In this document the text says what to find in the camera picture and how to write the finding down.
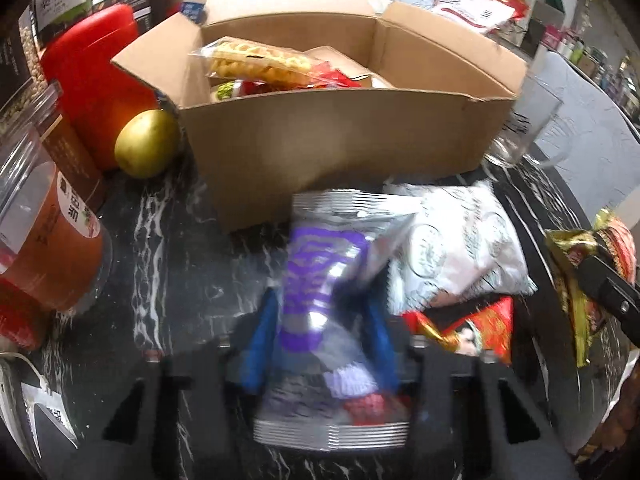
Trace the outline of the black lid red jar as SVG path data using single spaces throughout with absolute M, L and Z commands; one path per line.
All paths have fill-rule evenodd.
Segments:
M 49 315 L 26 292 L 2 278 L 0 284 L 1 335 L 17 347 L 34 351 L 46 339 Z

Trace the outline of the green red snack packet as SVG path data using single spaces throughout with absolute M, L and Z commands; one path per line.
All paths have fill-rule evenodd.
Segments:
M 639 343 L 636 245 L 617 214 L 601 209 L 591 230 L 548 230 L 546 245 L 563 311 L 574 334 L 576 365 L 588 363 L 594 338 L 610 318 Z

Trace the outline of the gold rectangular box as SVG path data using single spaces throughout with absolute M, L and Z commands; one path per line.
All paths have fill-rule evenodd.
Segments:
M 332 70 L 338 70 L 354 84 L 367 89 L 393 89 L 394 86 L 379 74 L 372 72 L 339 50 L 329 46 L 315 47 L 306 51 L 312 58 L 328 62 Z

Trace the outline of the white patterned snack bag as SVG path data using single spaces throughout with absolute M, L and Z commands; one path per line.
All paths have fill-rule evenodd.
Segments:
M 420 209 L 388 267 L 387 307 L 400 315 L 489 294 L 533 295 L 516 229 L 488 180 L 463 185 L 386 185 Z

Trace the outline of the brown cardboard box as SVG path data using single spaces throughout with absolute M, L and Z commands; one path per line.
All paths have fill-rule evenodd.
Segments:
M 314 89 L 212 98 L 190 53 L 224 36 L 308 51 L 329 46 L 393 89 Z M 288 216 L 312 188 L 390 176 L 448 177 L 478 166 L 509 115 L 526 63 L 423 10 L 368 0 L 208 0 L 121 50 L 114 64 L 175 104 L 226 232 Z

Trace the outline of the silver purple snack bag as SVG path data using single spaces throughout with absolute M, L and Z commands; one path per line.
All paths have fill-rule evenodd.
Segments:
M 312 452 L 405 444 L 409 410 L 398 390 L 378 388 L 363 348 L 363 295 L 418 209 L 414 197 L 359 190 L 294 197 L 257 442 Z

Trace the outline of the yellow green lollipop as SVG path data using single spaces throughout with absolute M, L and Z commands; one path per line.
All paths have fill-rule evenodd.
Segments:
M 242 96 L 242 91 L 242 80 L 226 81 L 223 84 L 218 84 L 212 92 L 212 98 L 217 102 L 236 99 Z

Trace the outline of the packaged waffle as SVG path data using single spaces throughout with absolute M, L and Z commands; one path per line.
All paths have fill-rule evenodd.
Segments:
M 253 40 L 221 37 L 190 55 L 209 78 L 265 82 L 282 88 L 308 87 L 325 80 L 329 62 L 303 52 Z

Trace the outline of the clear glass mug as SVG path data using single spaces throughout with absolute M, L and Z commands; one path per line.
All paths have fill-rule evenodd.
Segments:
M 512 168 L 528 160 L 532 165 L 544 169 L 567 159 L 573 147 L 574 128 L 560 117 L 562 105 L 562 99 L 548 84 L 528 74 L 509 117 L 485 153 L 486 162 Z M 551 155 L 541 158 L 534 155 L 533 149 L 540 138 L 551 143 L 554 148 Z

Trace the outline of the red canister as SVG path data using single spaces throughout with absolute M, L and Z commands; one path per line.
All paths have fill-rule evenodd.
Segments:
M 41 58 L 47 81 L 61 86 L 63 115 L 102 171 L 116 167 L 120 130 L 137 114 L 157 108 L 154 92 L 112 63 L 138 37 L 134 12 L 117 3 L 67 29 Z

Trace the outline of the clear jar orange contents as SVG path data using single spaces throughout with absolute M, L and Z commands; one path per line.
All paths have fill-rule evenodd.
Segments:
M 110 234 L 30 123 L 1 143 L 1 276 L 47 310 L 89 310 L 108 279 Z

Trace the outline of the red white snack bag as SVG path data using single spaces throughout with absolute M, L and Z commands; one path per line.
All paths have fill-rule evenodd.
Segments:
M 479 34 L 526 18 L 526 0 L 433 0 L 430 11 Z

